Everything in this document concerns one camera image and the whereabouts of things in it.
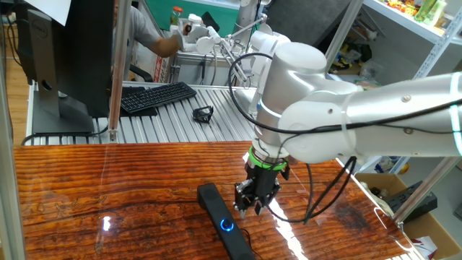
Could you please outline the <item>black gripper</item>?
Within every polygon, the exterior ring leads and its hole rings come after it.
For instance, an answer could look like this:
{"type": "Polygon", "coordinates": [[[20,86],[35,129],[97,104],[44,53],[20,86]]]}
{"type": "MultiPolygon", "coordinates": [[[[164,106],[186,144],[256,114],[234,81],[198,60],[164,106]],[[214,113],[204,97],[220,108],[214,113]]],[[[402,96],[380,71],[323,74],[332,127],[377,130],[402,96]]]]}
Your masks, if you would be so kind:
{"type": "Polygon", "coordinates": [[[260,215],[272,202],[281,186],[276,184],[280,170],[265,169],[259,166],[245,166],[247,180],[235,184],[234,208],[241,219],[245,218],[251,202],[255,202],[255,212],[260,215]]]}

